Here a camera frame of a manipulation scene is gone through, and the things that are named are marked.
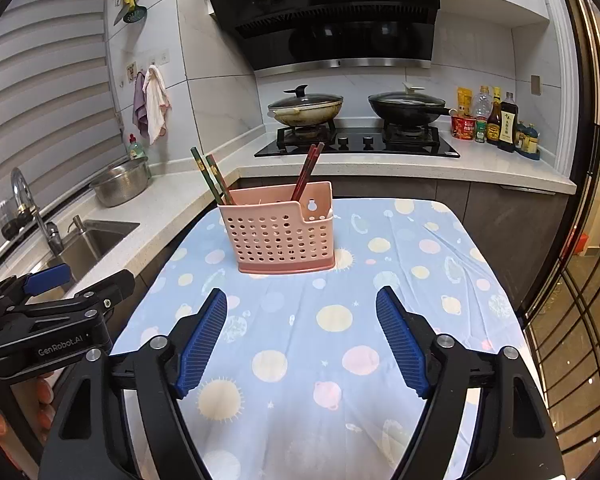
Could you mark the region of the green chopstick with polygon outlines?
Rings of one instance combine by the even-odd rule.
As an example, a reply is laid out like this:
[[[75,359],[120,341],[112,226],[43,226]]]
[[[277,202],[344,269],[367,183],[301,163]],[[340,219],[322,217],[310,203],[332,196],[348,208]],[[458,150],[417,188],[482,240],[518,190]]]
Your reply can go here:
[[[223,202],[222,194],[218,191],[215,184],[213,183],[211,174],[210,174],[206,164],[202,160],[201,154],[197,150],[196,146],[192,146],[190,148],[190,152],[192,153],[193,159],[196,162],[196,166],[197,166],[198,170],[202,174],[202,177],[206,181],[208,188],[212,193],[215,203],[217,203],[218,205],[223,205],[224,202]]]
[[[234,205],[235,201],[233,200],[232,194],[230,194],[230,188],[228,187],[228,185],[222,175],[222,172],[220,171],[220,168],[219,168],[218,164],[216,163],[214,156],[212,154],[208,154],[206,156],[206,159],[208,162],[209,169],[211,170],[213,177],[215,177],[215,180],[216,180],[216,182],[218,182],[218,185],[221,189],[221,192],[223,194],[224,203],[226,203],[227,205]]]

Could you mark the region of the bright red chopstick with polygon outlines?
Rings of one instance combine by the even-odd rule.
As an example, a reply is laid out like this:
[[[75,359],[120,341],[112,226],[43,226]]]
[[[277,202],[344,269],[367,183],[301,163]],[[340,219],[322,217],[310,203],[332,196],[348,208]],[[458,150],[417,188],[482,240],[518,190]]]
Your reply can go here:
[[[312,165],[311,165],[311,167],[309,169],[309,172],[306,175],[306,180],[302,184],[302,188],[301,188],[302,193],[301,193],[301,196],[303,194],[304,189],[306,188],[306,185],[309,182],[309,178],[311,177],[312,171],[315,168],[315,166],[317,164],[317,161],[320,158],[320,156],[322,154],[322,151],[324,150],[324,147],[325,147],[325,144],[323,142],[320,142],[319,144],[315,144],[315,145],[317,146],[317,151],[316,151],[316,153],[314,155],[314,159],[313,159]]]

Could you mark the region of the chrome kitchen faucet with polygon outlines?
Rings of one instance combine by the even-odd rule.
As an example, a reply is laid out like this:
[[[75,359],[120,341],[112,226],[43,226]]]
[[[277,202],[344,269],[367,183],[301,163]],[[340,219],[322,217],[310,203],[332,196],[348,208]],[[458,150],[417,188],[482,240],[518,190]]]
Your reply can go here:
[[[11,242],[22,229],[34,222],[52,254],[59,256],[64,250],[64,243],[58,227],[53,221],[43,221],[28,182],[18,167],[10,173],[10,186],[12,197],[0,202],[0,228],[4,239]]]

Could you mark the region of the stainless steel sink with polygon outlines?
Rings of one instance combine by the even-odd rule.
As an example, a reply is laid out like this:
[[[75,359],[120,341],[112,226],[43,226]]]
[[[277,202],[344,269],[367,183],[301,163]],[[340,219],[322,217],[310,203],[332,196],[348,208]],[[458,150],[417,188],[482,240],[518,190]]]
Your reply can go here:
[[[139,227],[138,222],[132,221],[84,220],[80,228],[71,223],[62,241],[64,251],[59,256],[49,252],[31,269],[35,273],[65,263],[71,270],[70,280],[31,297],[27,304],[73,297],[85,287],[123,269],[123,266],[107,266],[107,263],[111,254]]]

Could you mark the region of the soap dispenser pump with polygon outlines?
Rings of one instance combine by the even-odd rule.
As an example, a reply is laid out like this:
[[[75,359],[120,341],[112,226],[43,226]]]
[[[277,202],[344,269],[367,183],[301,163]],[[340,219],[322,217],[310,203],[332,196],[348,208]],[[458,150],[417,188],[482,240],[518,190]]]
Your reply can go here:
[[[86,232],[84,222],[81,217],[76,214],[70,221],[67,233],[74,235],[83,235]]]

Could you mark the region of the pink perforated utensil holder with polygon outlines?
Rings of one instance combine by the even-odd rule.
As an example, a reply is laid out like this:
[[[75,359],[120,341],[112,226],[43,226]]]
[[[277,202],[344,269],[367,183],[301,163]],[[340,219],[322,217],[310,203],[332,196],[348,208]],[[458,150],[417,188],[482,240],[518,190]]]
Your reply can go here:
[[[238,270],[294,274],[335,266],[332,184],[310,182],[298,200],[292,184],[241,188],[220,207]]]

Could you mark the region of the blue patterned tablecloth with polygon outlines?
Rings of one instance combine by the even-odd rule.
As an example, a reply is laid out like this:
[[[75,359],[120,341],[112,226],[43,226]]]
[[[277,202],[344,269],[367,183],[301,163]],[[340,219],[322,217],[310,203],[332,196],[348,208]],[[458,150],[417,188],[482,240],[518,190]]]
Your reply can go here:
[[[503,286],[464,226],[432,200],[336,200],[335,265],[245,274],[217,211],[158,274],[114,351],[134,351],[195,313],[212,289],[227,318],[181,412],[215,479],[387,479],[424,404],[377,321],[391,287],[464,347],[528,353]]]

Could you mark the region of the green dish soap bottle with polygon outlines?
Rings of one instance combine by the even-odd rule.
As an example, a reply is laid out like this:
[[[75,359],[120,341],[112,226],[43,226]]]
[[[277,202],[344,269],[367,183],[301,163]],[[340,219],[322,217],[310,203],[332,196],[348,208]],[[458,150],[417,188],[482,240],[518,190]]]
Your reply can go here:
[[[130,159],[140,159],[140,158],[146,157],[143,145],[137,141],[137,138],[136,138],[136,136],[134,136],[133,133],[129,134],[128,148],[129,148]]]

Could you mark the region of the purple hanging cloth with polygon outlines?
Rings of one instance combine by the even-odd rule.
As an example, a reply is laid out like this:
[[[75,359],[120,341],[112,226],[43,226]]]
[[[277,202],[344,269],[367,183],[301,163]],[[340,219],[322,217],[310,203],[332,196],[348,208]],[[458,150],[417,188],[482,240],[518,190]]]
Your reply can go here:
[[[137,128],[138,133],[145,139],[148,138],[148,119],[146,110],[146,98],[143,90],[145,82],[145,72],[140,70],[135,77],[134,96],[132,109],[132,122]]]

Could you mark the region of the white hanging towel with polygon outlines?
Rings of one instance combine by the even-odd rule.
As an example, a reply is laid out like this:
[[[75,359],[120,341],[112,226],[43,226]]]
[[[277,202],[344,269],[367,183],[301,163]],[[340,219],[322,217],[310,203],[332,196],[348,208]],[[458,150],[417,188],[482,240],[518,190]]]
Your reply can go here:
[[[166,134],[166,115],[171,108],[162,73],[155,64],[150,64],[146,70],[143,92],[145,96],[147,135],[149,143],[154,144],[160,136]]]

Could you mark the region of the black gas stove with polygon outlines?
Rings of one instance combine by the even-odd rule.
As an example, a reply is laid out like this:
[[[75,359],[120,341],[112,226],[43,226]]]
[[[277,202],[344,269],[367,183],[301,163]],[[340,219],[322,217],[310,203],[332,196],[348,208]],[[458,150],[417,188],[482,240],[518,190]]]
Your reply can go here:
[[[254,156],[306,155],[312,145],[320,142],[324,143],[324,153],[386,153],[460,158],[460,153],[440,136],[436,127],[426,126],[407,131],[395,125],[374,128],[332,128],[329,125],[280,128],[275,139]]]

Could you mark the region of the red seasoning tub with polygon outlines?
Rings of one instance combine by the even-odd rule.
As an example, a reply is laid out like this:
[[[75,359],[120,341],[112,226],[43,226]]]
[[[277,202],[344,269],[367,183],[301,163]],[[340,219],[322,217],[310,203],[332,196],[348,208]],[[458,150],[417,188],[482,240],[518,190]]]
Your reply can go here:
[[[459,114],[451,115],[451,132],[454,138],[460,140],[474,140],[477,128],[477,121],[470,116]]]

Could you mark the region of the wok with glass lid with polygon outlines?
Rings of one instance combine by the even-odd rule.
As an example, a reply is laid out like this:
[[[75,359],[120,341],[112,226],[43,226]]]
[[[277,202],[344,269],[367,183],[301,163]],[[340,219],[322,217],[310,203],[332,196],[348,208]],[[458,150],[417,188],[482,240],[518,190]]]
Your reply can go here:
[[[343,106],[343,97],[308,93],[306,84],[285,90],[288,98],[268,104],[268,117],[287,127],[312,127],[333,120]]]

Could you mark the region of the small green cap jar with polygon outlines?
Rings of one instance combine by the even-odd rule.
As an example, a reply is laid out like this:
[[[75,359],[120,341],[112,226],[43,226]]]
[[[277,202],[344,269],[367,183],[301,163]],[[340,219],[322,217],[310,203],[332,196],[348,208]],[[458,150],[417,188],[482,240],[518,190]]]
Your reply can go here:
[[[475,122],[475,141],[478,143],[486,142],[486,129],[488,128],[488,123],[486,122],[486,118],[477,117]]]

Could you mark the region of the black wok with lid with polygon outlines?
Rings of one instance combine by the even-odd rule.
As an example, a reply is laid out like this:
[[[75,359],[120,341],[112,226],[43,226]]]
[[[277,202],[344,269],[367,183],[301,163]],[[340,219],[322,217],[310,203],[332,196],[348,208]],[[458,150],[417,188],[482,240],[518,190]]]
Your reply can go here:
[[[445,100],[426,94],[422,87],[408,84],[404,84],[401,91],[373,94],[368,102],[384,122],[407,128],[425,127],[440,116],[450,114]]]

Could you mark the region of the small dark jars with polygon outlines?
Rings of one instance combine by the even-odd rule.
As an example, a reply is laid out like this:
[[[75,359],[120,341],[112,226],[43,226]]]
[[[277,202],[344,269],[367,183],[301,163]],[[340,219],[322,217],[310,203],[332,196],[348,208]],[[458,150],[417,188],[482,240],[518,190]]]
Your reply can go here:
[[[518,122],[514,145],[519,155],[532,160],[540,159],[539,133],[534,125]]]

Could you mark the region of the brown vinegar bottle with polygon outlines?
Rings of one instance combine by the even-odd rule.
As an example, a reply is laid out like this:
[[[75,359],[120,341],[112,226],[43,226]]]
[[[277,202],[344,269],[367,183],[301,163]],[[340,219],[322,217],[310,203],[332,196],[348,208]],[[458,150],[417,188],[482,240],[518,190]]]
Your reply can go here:
[[[502,125],[501,104],[501,88],[494,87],[491,113],[486,121],[486,142],[494,145],[498,144],[498,141],[500,140]]]

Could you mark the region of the clear plastic bottle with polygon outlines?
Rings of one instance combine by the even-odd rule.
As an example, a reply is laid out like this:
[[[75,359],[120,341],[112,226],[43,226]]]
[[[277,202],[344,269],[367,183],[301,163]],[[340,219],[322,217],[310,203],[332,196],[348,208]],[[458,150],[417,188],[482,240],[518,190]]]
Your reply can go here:
[[[486,84],[480,87],[479,92],[474,97],[471,110],[477,119],[487,120],[489,118],[492,110],[492,98],[490,87]]]

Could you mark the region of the yellow seasoning packet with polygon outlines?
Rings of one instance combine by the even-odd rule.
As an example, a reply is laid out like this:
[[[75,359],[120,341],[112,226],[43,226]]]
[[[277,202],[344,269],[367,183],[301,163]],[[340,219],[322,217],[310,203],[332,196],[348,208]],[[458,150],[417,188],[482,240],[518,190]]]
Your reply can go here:
[[[472,90],[465,87],[458,87],[456,92],[457,97],[457,113],[460,116],[469,117],[472,107]]]

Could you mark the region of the dark soy sauce bottle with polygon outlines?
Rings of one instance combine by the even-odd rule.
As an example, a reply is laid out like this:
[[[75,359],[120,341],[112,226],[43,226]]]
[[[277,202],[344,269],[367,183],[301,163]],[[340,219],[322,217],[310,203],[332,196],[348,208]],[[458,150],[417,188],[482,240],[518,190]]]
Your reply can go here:
[[[505,99],[501,102],[501,130],[498,136],[498,148],[513,153],[515,151],[515,138],[518,122],[518,105],[513,92],[506,92]]]

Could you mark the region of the black range hood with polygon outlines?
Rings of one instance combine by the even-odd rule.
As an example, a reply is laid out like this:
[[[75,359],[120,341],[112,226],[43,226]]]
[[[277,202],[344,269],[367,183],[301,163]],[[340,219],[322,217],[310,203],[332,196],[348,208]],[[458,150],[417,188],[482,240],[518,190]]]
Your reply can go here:
[[[259,76],[429,67],[440,0],[210,0]]]

